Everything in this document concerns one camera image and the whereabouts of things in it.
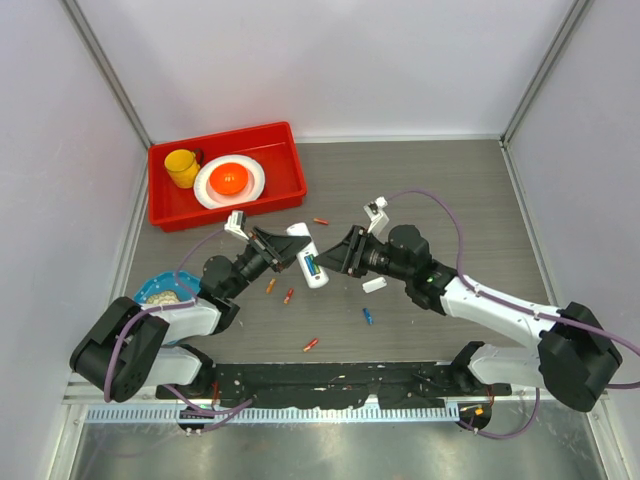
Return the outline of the white remote control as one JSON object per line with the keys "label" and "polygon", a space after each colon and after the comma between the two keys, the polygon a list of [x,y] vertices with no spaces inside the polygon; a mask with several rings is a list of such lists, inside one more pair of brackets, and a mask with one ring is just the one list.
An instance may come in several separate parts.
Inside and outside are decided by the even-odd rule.
{"label": "white remote control", "polygon": [[[289,236],[311,237],[308,226],[304,222],[296,223],[286,229]],[[324,269],[315,263],[315,258],[319,254],[313,240],[296,255],[301,267],[305,281],[310,289],[319,289],[329,282],[329,277]]]}

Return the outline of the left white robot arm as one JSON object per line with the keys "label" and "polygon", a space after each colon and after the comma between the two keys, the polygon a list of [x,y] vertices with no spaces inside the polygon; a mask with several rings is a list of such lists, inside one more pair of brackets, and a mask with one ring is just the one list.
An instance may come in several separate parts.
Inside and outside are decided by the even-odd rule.
{"label": "left white robot arm", "polygon": [[234,259],[210,257],[199,290],[187,301],[151,305],[127,296],[111,302],[74,348],[70,369],[98,388],[105,402],[125,402],[147,386],[178,385],[190,398],[213,385],[212,360],[186,344],[190,337],[224,332],[239,307],[236,298],[268,270],[295,263],[308,235],[273,234],[254,228]]}

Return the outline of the white battery cover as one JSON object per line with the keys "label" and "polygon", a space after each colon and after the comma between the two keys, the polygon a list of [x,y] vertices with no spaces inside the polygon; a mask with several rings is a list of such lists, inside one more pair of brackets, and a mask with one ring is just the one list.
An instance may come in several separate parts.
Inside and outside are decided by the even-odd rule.
{"label": "white battery cover", "polygon": [[384,277],[377,277],[362,284],[362,289],[366,294],[373,293],[387,286],[387,280]]}

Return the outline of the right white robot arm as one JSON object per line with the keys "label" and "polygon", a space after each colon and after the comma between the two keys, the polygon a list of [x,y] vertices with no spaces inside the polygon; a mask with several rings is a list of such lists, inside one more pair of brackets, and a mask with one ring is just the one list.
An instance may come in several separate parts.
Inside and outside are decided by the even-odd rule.
{"label": "right white robot arm", "polygon": [[505,350],[485,343],[473,347],[451,371],[453,386],[465,395],[489,384],[517,384],[543,388],[563,405],[589,412],[622,364],[588,307],[539,305],[489,289],[435,260],[413,225],[394,227],[386,242],[353,226],[315,262],[353,278],[374,272],[399,280],[421,309],[477,323],[517,342]]}

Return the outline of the green battery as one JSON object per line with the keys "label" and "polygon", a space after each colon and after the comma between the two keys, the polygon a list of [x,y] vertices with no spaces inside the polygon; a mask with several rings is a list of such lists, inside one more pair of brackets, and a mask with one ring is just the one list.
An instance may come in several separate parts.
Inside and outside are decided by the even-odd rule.
{"label": "green battery", "polygon": [[313,272],[314,272],[313,275],[320,275],[321,274],[321,268],[316,264],[314,255],[309,255],[309,263],[310,263],[311,267],[313,268]]}

